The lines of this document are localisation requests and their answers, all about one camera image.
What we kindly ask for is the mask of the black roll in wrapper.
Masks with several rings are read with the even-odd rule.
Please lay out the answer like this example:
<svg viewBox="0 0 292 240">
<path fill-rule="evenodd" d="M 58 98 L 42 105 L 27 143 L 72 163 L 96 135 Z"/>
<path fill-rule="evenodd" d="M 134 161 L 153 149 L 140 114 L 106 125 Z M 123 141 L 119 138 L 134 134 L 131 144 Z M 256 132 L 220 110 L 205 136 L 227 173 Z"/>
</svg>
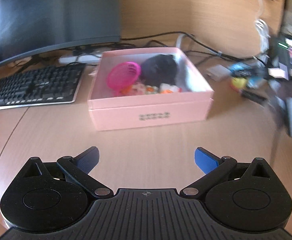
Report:
<svg viewBox="0 0 292 240">
<path fill-rule="evenodd" d="M 239 94 L 241 95 L 242 98 L 246 98 L 246 99 L 248 99 L 252 102 L 255 102 L 259 105 L 263 105 L 264 103 L 266 103 L 268 101 L 268 99 L 265 98 L 264 96 L 250 92 L 248 90 L 240 90 Z"/>
</svg>

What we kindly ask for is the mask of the pink cartoon toy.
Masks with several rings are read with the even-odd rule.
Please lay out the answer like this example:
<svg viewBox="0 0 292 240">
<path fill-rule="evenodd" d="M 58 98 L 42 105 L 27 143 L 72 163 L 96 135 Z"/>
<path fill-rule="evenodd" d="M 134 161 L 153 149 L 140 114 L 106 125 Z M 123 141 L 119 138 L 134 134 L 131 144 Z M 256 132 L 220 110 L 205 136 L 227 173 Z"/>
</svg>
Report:
<svg viewBox="0 0 292 240">
<path fill-rule="evenodd" d="M 133 95 L 158 94 L 158 87 L 136 83 L 131 88 Z"/>
</svg>

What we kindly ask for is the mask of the black plush toy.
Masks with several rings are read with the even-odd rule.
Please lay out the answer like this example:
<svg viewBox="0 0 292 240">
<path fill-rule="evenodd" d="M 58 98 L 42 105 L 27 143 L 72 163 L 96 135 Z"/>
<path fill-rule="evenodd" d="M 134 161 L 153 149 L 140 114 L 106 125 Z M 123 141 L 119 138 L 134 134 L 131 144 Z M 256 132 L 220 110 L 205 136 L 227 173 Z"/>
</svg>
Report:
<svg viewBox="0 0 292 240">
<path fill-rule="evenodd" d="M 145 60 L 140 66 L 140 80 L 146 86 L 160 87 L 162 83 L 176 84 L 178 68 L 173 55 L 158 54 Z"/>
</svg>

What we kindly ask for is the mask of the black keyboard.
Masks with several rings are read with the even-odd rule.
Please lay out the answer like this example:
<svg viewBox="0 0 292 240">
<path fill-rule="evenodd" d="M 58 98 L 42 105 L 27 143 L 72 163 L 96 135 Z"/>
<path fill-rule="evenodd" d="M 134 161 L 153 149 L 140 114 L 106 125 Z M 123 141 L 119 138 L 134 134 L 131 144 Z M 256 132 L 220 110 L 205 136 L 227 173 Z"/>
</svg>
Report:
<svg viewBox="0 0 292 240">
<path fill-rule="evenodd" d="M 73 103 L 85 68 L 83 63 L 49 66 L 1 78 L 0 110 Z"/>
</svg>

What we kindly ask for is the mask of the white power strip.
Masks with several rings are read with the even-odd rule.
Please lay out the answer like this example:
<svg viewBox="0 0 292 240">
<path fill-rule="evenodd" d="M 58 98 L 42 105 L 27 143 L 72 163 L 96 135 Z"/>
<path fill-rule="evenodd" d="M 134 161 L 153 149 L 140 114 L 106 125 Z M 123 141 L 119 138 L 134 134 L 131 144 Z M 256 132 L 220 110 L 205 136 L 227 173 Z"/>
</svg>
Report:
<svg viewBox="0 0 292 240">
<path fill-rule="evenodd" d="M 59 64 L 66 65 L 70 63 L 83 63 L 83 64 L 98 64 L 101 59 L 101 54 L 81 54 L 79 56 L 64 55 L 58 59 Z"/>
</svg>

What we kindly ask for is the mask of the yellow pudding toy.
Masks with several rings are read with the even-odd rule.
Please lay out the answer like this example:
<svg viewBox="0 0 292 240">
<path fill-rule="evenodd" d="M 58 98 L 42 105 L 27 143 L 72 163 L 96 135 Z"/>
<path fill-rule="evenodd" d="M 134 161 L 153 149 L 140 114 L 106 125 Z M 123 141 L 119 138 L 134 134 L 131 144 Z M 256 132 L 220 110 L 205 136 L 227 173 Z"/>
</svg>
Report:
<svg viewBox="0 0 292 240">
<path fill-rule="evenodd" d="M 246 87 L 247 79 L 242 77 L 232 77 L 231 87 L 235 90 L 240 90 Z"/>
</svg>

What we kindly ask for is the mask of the pink cardboard box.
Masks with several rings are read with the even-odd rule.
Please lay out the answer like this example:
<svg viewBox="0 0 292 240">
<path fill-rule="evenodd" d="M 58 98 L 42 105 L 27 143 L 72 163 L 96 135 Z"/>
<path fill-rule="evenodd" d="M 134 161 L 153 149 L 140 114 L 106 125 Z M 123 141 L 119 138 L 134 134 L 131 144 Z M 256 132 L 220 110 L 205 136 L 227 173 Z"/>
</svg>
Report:
<svg viewBox="0 0 292 240">
<path fill-rule="evenodd" d="M 107 86 L 107 75 L 116 65 L 128 61 L 141 64 L 158 54 L 174 56 L 180 93 L 116 96 Z M 138 48 L 103 53 L 87 103 L 95 129 L 107 131 L 205 120 L 213 94 L 212 87 L 179 48 Z"/>
</svg>

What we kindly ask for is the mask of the left black monitor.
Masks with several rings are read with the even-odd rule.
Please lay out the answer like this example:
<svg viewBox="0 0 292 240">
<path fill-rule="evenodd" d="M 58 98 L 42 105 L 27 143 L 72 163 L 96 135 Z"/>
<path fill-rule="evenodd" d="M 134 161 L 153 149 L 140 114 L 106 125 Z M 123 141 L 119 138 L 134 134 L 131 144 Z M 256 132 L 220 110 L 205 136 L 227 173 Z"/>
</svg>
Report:
<svg viewBox="0 0 292 240">
<path fill-rule="evenodd" d="M 119 40 L 119 0 L 0 0 L 0 66 Z"/>
</svg>

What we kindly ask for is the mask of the white adapter box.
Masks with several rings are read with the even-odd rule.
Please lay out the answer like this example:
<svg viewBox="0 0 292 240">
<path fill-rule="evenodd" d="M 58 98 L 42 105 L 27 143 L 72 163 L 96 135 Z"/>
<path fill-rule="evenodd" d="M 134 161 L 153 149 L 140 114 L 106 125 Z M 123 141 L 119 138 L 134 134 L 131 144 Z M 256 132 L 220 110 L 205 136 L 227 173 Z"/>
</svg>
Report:
<svg viewBox="0 0 292 240">
<path fill-rule="evenodd" d="M 216 66 L 207 68 L 206 75 L 210 79 L 219 82 L 228 78 L 231 75 L 231 71 L 228 68 L 218 64 Z"/>
</svg>

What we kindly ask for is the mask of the pink plastic strainer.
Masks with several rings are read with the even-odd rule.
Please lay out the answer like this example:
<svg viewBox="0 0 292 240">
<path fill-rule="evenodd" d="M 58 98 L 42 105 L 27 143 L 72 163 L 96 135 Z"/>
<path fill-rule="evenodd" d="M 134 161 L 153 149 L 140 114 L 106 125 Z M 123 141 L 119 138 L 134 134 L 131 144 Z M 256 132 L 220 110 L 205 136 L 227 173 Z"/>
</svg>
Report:
<svg viewBox="0 0 292 240">
<path fill-rule="evenodd" d="M 107 75 L 107 85 L 118 92 L 133 85 L 141 74 L 141 66 L 135 62 L 117 64 Z"/>
</svg>

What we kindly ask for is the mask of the blue white tissue pack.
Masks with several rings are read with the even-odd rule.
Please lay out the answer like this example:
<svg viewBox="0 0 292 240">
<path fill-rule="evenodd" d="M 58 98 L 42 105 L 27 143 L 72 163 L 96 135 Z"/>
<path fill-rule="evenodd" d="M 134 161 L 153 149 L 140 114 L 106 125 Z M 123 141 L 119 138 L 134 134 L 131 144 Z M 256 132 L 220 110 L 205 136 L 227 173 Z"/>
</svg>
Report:
<svg viewBox="0 0 292 240">
<path fill-rule="evenodd" d="M 259 89 L 266 80 L 263 79 L 264 67 L 261 63 L 237 62 L 228 67 L 232 77 L 242 77 L 247 79 L 245 88 Z"/>
</svg>

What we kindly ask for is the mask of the orange toy croissant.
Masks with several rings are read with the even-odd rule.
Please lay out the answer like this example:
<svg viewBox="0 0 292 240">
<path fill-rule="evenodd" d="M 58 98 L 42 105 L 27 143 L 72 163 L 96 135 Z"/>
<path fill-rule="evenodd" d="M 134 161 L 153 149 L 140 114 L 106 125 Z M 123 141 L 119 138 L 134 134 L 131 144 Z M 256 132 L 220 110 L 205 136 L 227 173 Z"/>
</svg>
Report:
<svg viewBox="0 0 292 240">
<path fill-rule="evenodd" d="M 120 95 L 122 96 L 132 96 L 135 95 L 136 89 L 135 85 L 130 85 L 120 90 Z"/>
</svg>

